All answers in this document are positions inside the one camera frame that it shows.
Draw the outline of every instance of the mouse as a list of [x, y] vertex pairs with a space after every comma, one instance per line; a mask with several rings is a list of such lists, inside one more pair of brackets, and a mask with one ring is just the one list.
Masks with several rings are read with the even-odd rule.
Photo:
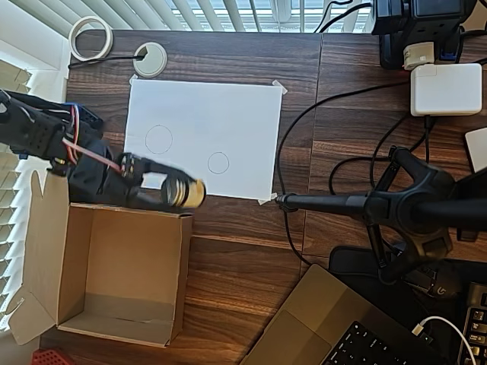
[[456, 298], [462, 291], [457, 270], [446, 261], [422, 265], [404, 275], [403, 281], [418, 292], [437, 300]]

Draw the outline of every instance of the white paper sheet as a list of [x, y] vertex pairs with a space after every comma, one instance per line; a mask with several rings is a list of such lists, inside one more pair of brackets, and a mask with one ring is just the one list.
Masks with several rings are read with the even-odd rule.
[[279, 86], [132, 80], [125, 151], [203, 179], [208, 194], [269, 200], [281, 101]]

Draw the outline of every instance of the microphone stand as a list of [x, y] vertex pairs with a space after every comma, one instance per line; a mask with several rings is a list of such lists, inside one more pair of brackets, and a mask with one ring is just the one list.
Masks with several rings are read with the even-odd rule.
[[[394, 282], [420, 265], [446, 257], [452, 250], [449, 227], [458, 237], [474, 240], [487, 231], [487, 169], [455, 182], [444, 170], [428, 165], [407, 148], [392, 147], [390, 165], [376, 189], [366, 195], [280, 195], [281, 209], [339, 214], [363, 221], [379, 267], [380, 278]], [[403, 168], [413, 183], [401, 192], [388, 189]], [[389, 262], [380, 226], [393, 228], [406, 249]]]

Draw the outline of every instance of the drawn circle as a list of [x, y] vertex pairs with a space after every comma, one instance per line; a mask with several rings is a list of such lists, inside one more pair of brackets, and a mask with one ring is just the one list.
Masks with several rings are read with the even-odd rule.
[[165, 154], [173, 145], [173, 134], [167, 127], [156, 125], [145, 135], [145, 147], [153, 154]]
[[215, 152], [208, 159], [208, 170], [216, 175], [225, 173], [230, 167], [230, 160], [223, 152]]

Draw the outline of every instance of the white window blind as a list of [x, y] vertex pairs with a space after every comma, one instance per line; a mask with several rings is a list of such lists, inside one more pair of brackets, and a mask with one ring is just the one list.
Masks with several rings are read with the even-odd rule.
[[0, 59], [0, 88], [26, 94], [29, 92], [26, 85], [30, 76], [32, 74], [29, 72]]
[[[310, 33], [330, 0], [9, 0], [64, 37], [80, 17], [97, 15], [114, 29]], [[333, 5], [327, 19], [350, 5]], [[370, 9], [361, 9], [329, 30], [370, 32]]]
[[46, 167], [46, 161], [35, 157], [19, 160], [0, 144], [0, 331], [8, 329], [5, 310], [22, 283], [30, 177], [38, 170], [43, 183]]

